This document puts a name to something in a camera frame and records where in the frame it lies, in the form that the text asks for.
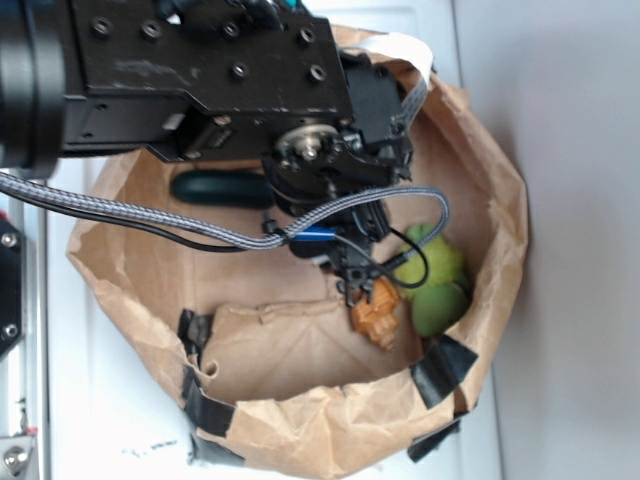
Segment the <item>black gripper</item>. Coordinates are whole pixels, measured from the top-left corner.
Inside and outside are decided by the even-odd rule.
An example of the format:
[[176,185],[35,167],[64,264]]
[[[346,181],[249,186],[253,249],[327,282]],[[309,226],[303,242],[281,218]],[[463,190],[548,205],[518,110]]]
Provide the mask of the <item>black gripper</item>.
[[[396,81],[365,55],[342,53],[339,58],[353,107],[351,122],[300,126],[277,139],[274,153],[263,159],[277,206],[294,217],[411,176],[413,146]],[[374,279],[402,263],[372,258],[374,245],[391,231],[381,201],[369,200],[315,221],[289,248],[299,258],[323,258],[338,276],[337,290],[346,305],[354,307],[370,296]]]

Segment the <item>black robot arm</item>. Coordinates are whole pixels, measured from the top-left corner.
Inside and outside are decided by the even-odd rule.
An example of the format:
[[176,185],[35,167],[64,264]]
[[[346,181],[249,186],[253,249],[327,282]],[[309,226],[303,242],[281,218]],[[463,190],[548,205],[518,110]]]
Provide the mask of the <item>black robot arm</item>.
[[[340,48],[298,1],[5,1],[1,190],[62,214],[216,253],[324,255],[354,305],[402,256],[382,202],[410,175],[406,99],[389,71]],[[299,223],[250,238],[174,214],[45,187],[59,159],[144,149],[166,162],[261,162],[256,180],[205,172],[188,194],[251,189]]]

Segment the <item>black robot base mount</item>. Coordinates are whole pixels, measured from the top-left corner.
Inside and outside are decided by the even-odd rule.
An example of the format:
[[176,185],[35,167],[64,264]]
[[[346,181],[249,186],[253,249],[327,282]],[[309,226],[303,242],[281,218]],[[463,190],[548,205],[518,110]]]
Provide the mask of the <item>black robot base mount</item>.
[[1,210],[1,360],[27,332],[26,322],[27,239]]

